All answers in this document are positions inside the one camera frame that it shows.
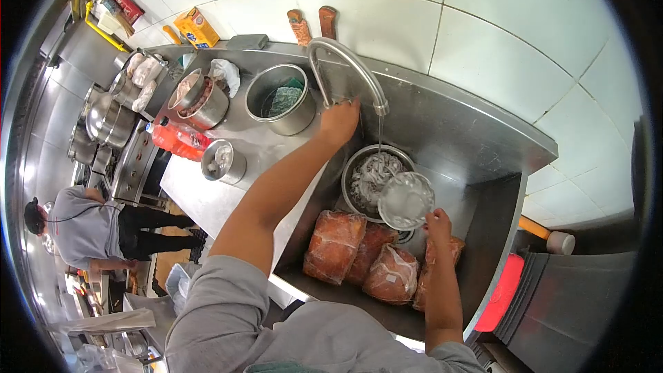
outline cardboard box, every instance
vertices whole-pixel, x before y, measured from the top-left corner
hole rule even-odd
[[[211,48],[219,42],[219,35],[197,8],[182,13],[173,24],[196,49]]]

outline plastic bag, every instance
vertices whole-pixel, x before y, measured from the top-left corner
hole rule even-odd
[[[151,80],[148,85],[145,85],[145,87],[143,87],[141,93],[138,94],[138,98],[136,98],[136,101],[134,101],[131,104],[131,110],[135,112],[141,112],[145,110],[145,107],[147,107],[147,104],[152,99],[152,94],[154,94],[155,89],[156,89],[156,82]]]
[[[136,68],[136,72],[133,73],[131,80],[136,85],[136,87],[143,88],[150,83],[150,81],[155,80],[163,67],[156,59],[152,57],[146,57],[143,62]]]
[[[83,344],[76,352],[82,366],[77,373],[120,372],[143,373],[143,363],[114,348],[101,348],[92,344]]]
[[[407,304],[416,291],[418,270],[419,262],[411,253],[385,244],[371,266],[363,290],[386,303]]]
[[[368,222],[366,224],[366,235],[359,244],[357,256],[352,262],[345,280],[355,285],[362,286],[371,269],[371,264],[382,250],[382,245],[391,244],[398,240],[398,232],[383,224]]]
[[[129,59],[127,64],[127,78],[131,79],[131,77],[133,77],[136,69],[143,61],[145,61],[145,55],[138,53],[134,54],[131,59]]]
[[[304,254],[304,273],[335,286],[341,285],[365,233],[366,217],[360,214],[320,212]]]
[[[210,67],[210,78],[215,83],[221,83],[220,89],[228,86],[228,95],[233,98],[239,90],[239,69],[230,61],[225,59],[212,59]]]
[[[460,240],[459,238],[456,238],[455,236],[452,236],[449,242],[449,248],[452,251],[452,256],[453,256],[453,265],[456,265],[458,263],[458,259],[460,258],[460,253],[465,247],[465,243]],[[417,282],[417,288],[416,288],[416,293],[414,294],[414,302],[412,303],[412,307],[415,310],[419,311],[425,311],[426,310],[426,288],[430,283],[430,274],[433,265],[435,264],[435,248],[433,247],[433,241],[428,238],[426,239],[426,263],[424,264],[424,269],[421,271],[421,275],[419,275],[419,281]]]

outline cook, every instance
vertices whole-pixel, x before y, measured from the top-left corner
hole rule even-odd
[[[132,269],[157,252],[194,249],[203,245],[195,236],[164,236],[143,229],[193,227],[187,216],[104,200],[97,189],[62,189],[46,213],[37,197],[23,212],[28,230],[49,234],[62,260],[86,271]]]
[[[426,354],[395,341],[365,311],[309,302],[263,328],[274,230],[322,166],[352,137],[359,101],[323,112],[320,130],[246,192],[195,273],[184,311],[166,337],[171,372],[483,372],[463,344],[460,294],[443,210],[426,216],[436,261],[426,291]]]

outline white tile wall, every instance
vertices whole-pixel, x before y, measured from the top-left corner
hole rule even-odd
[[[628,156],[614,123],[579,85],[537,121],[535,127],[557,142],[559,158],[552,165],[567,178]]]
[[[145,15],[132,47],[169,44],[161,27],[193,6],[222,39],[265,33],[294,43],[288,10],[301,9],[319,36],[318,9],[333,6],[340,41],[357,53],[467,89],[557,141],[559,159],[528,179],[528,217],[565,227],[633,207],[628,160],[642,108],[603,0],[134,1]]]
[[[318,9],[331,6],[340,10],[336,20],[338,40],[350,49],[363,56],[427,72],[442,5],[427,0],[296,2],[295,7],[305,15],[313,37],[321,36]]]
[[[534,122],[574,79],[508,32],[444,7],[430,74]]]
[[[610,38],[580,84],[610,116],[630,149],[633,122],[642,115],[642,106],[631,56],[620,37]]]
[[[445,0],[523,38],[576,79],[608,39],[603,0]]]

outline wooden knife handle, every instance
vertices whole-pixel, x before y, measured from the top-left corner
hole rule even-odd
[[[322,36],[336,40],[336,9],[329,6],[322,6],[318,14],[320,16]]]
[[[308,30],[308,23],[302,18],[302,12],[297,9],[288,11],[288,21],[292,32],[297,38],[299,46],[307,46],[311,42],[311,32]]]

